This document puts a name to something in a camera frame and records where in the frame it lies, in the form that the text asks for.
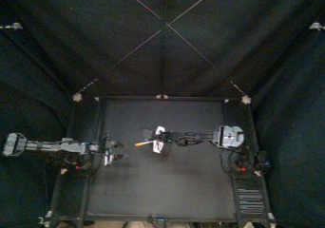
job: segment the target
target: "black cloth wall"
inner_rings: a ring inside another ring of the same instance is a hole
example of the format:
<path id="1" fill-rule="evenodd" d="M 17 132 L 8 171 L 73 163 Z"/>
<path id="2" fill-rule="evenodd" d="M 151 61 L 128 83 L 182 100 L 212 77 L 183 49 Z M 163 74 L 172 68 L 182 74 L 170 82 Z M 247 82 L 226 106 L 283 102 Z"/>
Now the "black cloth wall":
<path id="1" fill-rule="evenodd" d="M 1 4 L 1 25 L 17 18 Z M 64 92 L 28 30 L 0 31 L 0 144 L 12 132 L 29 140 L 57 141 L 65 134 L 71 96 Z M 44 158 L 0 158 L 0 227 L 37 227 L 53 189 L 56 169 Z"/>
<path id="2" fill-rule="evenodd" d="M 161 15 L 161 0 L 140 1 Z M 166 21 L 196 1 L 167 0 Z M 135 0 L 0 0 L 0 25 L 24 27 L 0 31 L 0 142 L 16 131 L 61 138 L 71 96 L 97 76 L 88 95 L 238 97 L 231 79 L 256 98 L 274 215 L 286 227 L 325 226 L 323 30 L 291 45 L 322 8 L 323 0 L 204 0 L 172 26 L 214 67 L 170 29 L 164 49 L 157 36 L 113 66 L 161 28 Z M 42 215 L 41 175 L 42 159 L 0 161 L 0 226 Z"/>
<path id="3" fill-rule="evenodd" d="M 255 110 L 271 210 L 285 227 L 325 227 L 325 31 L 305 33 L 277 68 Z"/>

